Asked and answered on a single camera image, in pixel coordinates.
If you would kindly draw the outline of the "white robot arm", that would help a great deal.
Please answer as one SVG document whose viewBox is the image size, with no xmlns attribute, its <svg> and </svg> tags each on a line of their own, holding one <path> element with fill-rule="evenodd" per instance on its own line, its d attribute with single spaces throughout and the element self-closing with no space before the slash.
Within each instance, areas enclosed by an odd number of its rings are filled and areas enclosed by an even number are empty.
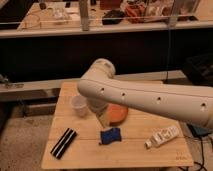
<svg viewBox="0 0 213 171">
<path fill-rule="evenodd" d="M 94 113 L 114 103 L 213 130 L 213 87 L 134 83 L 114 75 L 114 65 L 99 58 L 77 83 Z"/>
</svg>

